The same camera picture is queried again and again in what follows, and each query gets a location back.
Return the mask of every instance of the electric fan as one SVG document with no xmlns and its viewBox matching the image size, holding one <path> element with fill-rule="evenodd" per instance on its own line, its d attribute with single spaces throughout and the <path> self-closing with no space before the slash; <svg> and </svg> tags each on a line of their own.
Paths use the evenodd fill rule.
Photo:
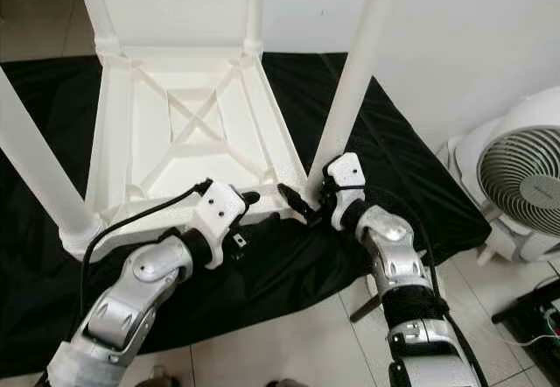
<svg viewBox="0 0 560 387">
<path fill-rule="evenodd" d="M 560 255 L 560 87 L 453 137 L 444 155 L 492 225 L 480 265 L 495 252 L 521 262 Z"/>
</svg>

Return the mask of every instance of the black cloth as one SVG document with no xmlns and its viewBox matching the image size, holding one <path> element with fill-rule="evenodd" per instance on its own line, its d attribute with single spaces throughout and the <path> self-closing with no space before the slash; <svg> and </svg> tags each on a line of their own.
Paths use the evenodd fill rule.
<svg viewBox="0 0 560 387">
<path fill-rule="evenodd" d="M 344 59 L 342 53 L 265 53 L 262 59 L 306 170 Z M 101 79 L 97 58 L 13 62 L 3 70 L 83 195 Z M 374 79 L 347 149 L 360 155 L 368 199 L 416 231 L 424 225 L 438 263 L 486 239 L 487 223 Z M 182 284 L 161 306 L 142 352 L 301 310 L 368 272 L 365 250 L 327 224 L 310 230 L 271 216 L 242 233 L 244 257 L 227 257 L 216 271 Z M 120 248 L 92 267 L 89 298 L 118 278 L 130 251 Z M 60 247 L 55 225 L 0 153 L 0 377 L 45 367 L 67 335 L 78 277 L 79 265 Z"/>
</svg>

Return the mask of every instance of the tiled floor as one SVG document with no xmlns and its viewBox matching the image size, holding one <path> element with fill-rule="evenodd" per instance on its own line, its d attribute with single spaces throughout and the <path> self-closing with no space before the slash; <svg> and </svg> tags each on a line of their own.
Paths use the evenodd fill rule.
<svg viewBox="0 0 560 387">
<path fill-rule="evenodd" d="M 93 54 L 93 33 L 83 0 L 3 0 L 0 60 Z M 475 251 L 456 255 L 439 267 L 446 297 L 472 344 L 488 381 L 495 386 L 547 387 L 540 370 L 489 316 L 543 278 L 560 271 L 553 264 L 516 265 L 496 258 L 486 267 Z M 247 327 L 191 347 L 138 357 L 122 385 L 145 379 L 156 363 L 180 377 L 184 386 L 259 387 L 272 378 L 295 377 L 311 387 L 389 385 L 387 325 L 381 310 L 353 325 L 348 315 L 368 299 L 363 279 L 301 313 Z M 36 376 L 1 380 L 24 387 Z"/>
</svg>

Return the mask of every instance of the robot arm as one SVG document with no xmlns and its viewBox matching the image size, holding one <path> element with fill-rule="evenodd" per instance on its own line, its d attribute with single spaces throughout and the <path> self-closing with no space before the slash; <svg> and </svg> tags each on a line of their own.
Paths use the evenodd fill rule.
<svg viewBox="0 0 560 387">
<path fill-rule="evenodd" d="M 195 208 L 188 231 L 130 254 L 119 279 L 95 301 L 72 340 L 60 344 L 47 367 L 49 383 L 117 386 L 158 307 L 196 270 L 222 263 L 222 242 L 248 208 L 231 186 L 213 182 Z"/>
<path fill-rule="evenodd" d="M 484 385 L 441 311 L 430 277 L 413 248 L 412 227 L 365 202 L 365 179 L 355 153 L 325 167 L 323 203 L 331 224 L 352 231 L 373 260 L 373 275 L 388 323 L 392 386 Z"/>
</svg>

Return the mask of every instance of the fan grille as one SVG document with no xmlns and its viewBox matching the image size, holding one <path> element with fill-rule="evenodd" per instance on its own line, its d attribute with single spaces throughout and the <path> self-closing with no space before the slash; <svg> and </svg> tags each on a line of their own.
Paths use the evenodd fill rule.
<svg viewBox="0 0 560 387">
<path fill-rule="evenodd" d="M 560 236 L 560 130 L 521 130 L 494 142 L 479 164 L 488 198 L 519 223 Z"/>
</svg>

